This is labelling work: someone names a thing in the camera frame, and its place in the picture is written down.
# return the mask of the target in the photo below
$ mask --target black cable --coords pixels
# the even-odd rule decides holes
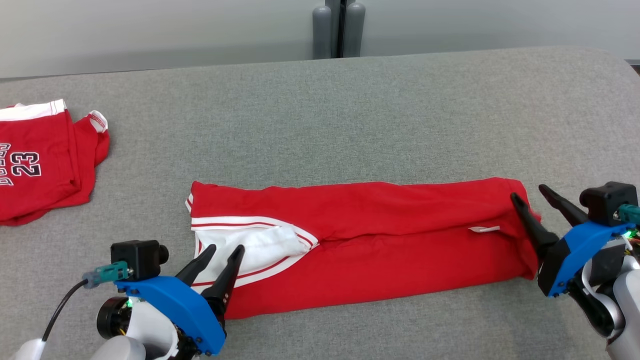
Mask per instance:
[[[84,286],[88,282],[89,282],[89,280],[85,279],[85,280],[82,280],[81,282],[75,284],[74,287],[71,288],[71,290],[69,290],[69,292],[65,295],[65,297],[62,298],[62,301],[60,302],[60,305],[58,305],[58,308],[53,313],[53,316],[51,317],[51,320],[49,320],[49,324],[47,325],[47,328],[44,331],[44,335],[42,335],[42,341],[43,342],[47,341],[47,339],[49,338],[49,333],[51,333],[51,329],[53,329],[53,324],[56,322],[56,319],[58,318],[58,315],[60,315],[60,313],[62,312],[62,308],[65,307],[65,305],[67,304],[67,301],[69,301],[69,298],[71,297],[71,295],[73,295],[76,292],[76,290],[78,290],[79,288],[81,288],[82,286]]]

